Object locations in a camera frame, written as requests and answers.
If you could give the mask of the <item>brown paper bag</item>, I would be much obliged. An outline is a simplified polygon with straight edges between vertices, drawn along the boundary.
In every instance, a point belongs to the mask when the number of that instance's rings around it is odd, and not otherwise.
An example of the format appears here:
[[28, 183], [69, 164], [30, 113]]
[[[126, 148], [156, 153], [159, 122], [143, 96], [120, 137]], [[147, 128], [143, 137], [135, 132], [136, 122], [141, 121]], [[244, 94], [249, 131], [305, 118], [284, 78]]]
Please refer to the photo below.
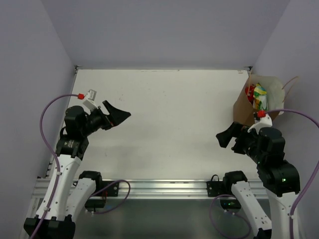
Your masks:
[[248, 77], [244, 87], [242, 88], [236, 102], [233, 106], [233, 120], [241, 124], [251, 126], [255, 123], [254, 113], [258, 110], [253, 108], [245, 94], [245, 88], [252, 84], [260, 84], [267, 91], [268, 110], [271, 111], [270, 117], [274, 120], [281, 113], [274, 110], [283, 109], [285, 100], [287, 99], [294, 84], [298, 82], [298, 76], [293, 77], [283, 84], [277, 77], [260, 76], [252, 74]]

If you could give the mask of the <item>green snack packet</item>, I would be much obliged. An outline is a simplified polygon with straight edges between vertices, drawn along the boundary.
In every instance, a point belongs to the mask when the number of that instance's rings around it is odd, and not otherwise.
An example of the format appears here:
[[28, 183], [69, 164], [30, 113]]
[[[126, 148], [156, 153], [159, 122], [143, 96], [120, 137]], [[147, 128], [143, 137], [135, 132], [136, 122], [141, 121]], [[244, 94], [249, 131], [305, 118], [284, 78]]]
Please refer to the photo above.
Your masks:
[[260, 85], [256, 84], [253, 92], [253, 108], [259, 111], [268, 110], [267, 91]]

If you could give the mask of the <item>large red snack packet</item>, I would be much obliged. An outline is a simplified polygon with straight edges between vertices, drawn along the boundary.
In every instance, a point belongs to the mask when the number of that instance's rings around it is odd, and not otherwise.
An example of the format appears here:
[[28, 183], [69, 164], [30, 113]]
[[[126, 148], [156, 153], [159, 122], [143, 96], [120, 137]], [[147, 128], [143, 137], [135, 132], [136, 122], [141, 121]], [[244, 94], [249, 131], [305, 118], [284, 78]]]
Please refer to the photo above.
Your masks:
[[252, 84], [250, 86], [247, 86], [245, 88], [245, 94], [246, 94], [246, 97], [248, 99], [248, 101], [253, 104], [253, 101], [254, 101], [254, 90], [256, 88], [256, 85]]

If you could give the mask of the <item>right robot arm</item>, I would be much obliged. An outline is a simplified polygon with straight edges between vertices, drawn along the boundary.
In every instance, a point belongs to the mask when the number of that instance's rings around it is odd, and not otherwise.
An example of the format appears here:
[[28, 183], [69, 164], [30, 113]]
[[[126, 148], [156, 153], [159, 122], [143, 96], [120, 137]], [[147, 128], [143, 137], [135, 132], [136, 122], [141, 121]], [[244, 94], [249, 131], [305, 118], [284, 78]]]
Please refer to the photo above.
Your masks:
[[257, 165], [257, 174], [268, 196], [271, 216], [268, 217], [251, 193], [242, 171], [225, 173], [223, 183], [228, 195], [234, 196], [246, 214], [246, 223], [256, 239], [297, 239], [298, 223], [291, 209], [300, 192], [300, 176], [284, 159], [285, 139], [272, 123], [259, 121], [252, 126], [233, 122], [216, 135], [220, 147], [226, 148], [232, 138], [235, 153], [247, 155]]

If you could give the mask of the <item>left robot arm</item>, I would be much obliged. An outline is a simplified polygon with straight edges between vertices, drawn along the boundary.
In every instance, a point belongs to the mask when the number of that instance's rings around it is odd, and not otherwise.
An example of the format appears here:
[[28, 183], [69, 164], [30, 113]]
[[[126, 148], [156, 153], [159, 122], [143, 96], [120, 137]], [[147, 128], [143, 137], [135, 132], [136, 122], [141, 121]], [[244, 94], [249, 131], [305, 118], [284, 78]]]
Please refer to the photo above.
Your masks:
[[92, 195], [104, 191], [102, 175], [97, 171], [83, 172], [72, 189], [75, 173], [89, 145], [88, 136], [99, 129], [109, 130], [131, 116], [103, 101], [108, 111], [104, 114], [93, 101], [86, 100], [86, 113], [81, 106], [72, 106], [65, 112], [65, 126], [54, 151], [56, 166], [45, 197], [33, 218], [26, 218], [23, 228], [31, 239], [71, 239], [76, 221]]

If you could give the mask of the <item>right black base bracket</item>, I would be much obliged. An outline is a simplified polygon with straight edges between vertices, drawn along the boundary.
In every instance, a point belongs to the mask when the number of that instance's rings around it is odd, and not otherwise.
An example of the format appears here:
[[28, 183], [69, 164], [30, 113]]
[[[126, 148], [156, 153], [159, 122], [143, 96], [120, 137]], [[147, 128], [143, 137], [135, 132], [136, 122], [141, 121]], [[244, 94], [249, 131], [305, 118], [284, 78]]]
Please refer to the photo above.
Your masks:
[[[211, 179], [206, 182], [206, 190], [208, 197], [217, 197], [219, 195], [228, 194], [225, 190], [223, 181], [219, 179], [217, 174], [212, 175]], [[219, 198], [219, 203], [224, 210], [237, 212], [241, 209], [239, 201], [234, 198]]]

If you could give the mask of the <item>black base bracket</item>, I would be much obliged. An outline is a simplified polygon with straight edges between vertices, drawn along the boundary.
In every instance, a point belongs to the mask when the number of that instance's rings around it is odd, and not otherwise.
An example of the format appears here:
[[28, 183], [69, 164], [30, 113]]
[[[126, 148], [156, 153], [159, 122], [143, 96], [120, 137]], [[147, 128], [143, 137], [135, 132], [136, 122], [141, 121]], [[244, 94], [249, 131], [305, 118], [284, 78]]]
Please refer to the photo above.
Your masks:
[[[219, 195], [228, 194], [225, 190], [223, 181], [219, 179], [217, 174], [212, 175], [211, 179], [206, 182], [206, 190], [208, 197], [217, 197]], [[224, 210], [237, 212], [241, 209], [239, 201], [234, 198], [219, 198], [219, 203]]]
[[119, 182], [114, 183], [103, 192], [100, 192], [99, 194], [90, 197], [85, 203], [85, 209], [87, 211], [93, 212], [105, 211], [110, 209], [112, 206], [107, 205], [107, 200], [109, 198], [115, 198], [118, 196], [119, 184]]

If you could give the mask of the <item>left black base bracket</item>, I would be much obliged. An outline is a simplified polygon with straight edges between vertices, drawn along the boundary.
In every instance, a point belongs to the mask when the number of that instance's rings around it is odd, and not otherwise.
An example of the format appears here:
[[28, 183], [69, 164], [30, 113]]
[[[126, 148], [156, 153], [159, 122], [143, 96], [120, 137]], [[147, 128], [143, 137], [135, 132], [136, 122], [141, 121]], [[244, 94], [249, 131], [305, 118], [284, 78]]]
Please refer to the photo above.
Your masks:
[[105, 211], [110, 209], [112, 206], [107, 205], [107, 200], [109, 198], [115, 198], [118, 196], [119, 184], [119, 182], [114, 183], [103, 192], [100, 192], [99, 194], [90, 197], [85, 203], [85, 209], [87, 211], [93, 212]]

